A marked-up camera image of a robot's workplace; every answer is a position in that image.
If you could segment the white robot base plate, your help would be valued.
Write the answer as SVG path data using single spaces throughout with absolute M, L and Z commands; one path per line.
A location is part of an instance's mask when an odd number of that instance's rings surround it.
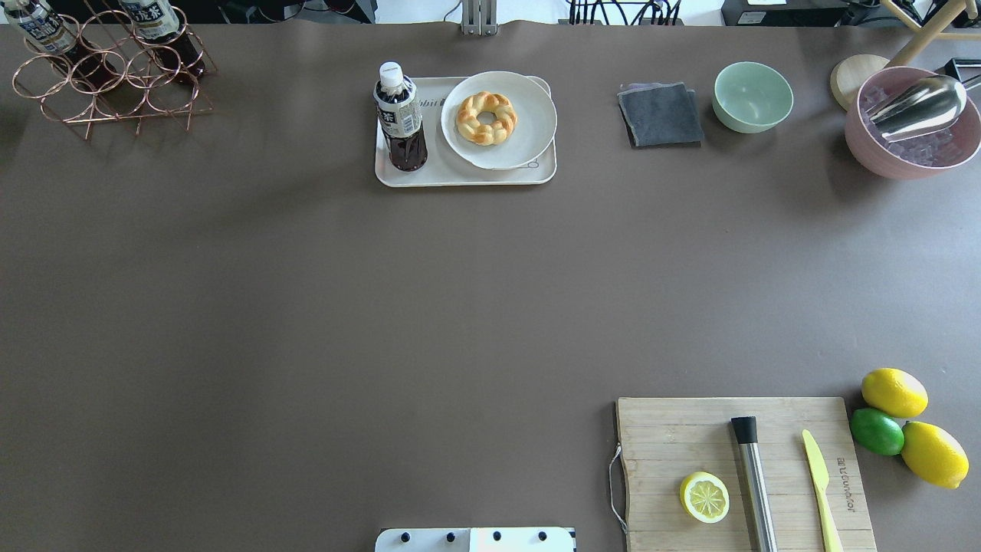
M 375 551 L 576 551 L 574 528 L 432 527 L 379 532 Z

